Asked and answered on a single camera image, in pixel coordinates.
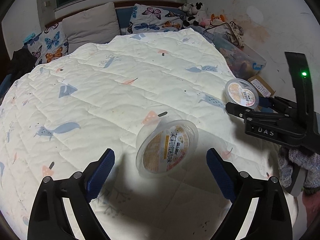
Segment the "right pink sleeve forearm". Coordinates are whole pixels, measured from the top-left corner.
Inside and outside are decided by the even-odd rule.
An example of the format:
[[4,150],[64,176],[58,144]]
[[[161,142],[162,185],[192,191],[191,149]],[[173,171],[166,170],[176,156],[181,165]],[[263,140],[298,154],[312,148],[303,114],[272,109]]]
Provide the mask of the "right pink sleeve forearm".
[[307,230],[300,239],[320,240],[319,199],[319,191],[311,195],[303,193],[302,202],[306,209]]

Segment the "right gloved hand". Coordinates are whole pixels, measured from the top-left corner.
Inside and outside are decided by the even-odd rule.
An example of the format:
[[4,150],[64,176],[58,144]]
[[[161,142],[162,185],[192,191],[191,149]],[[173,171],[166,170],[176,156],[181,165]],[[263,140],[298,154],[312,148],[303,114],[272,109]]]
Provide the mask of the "right gloved hand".
[[319,154],[304,155],[297,149],[282,146],[278,152],[280,182],[293,196],[300,191],[312,195],[319,191]]

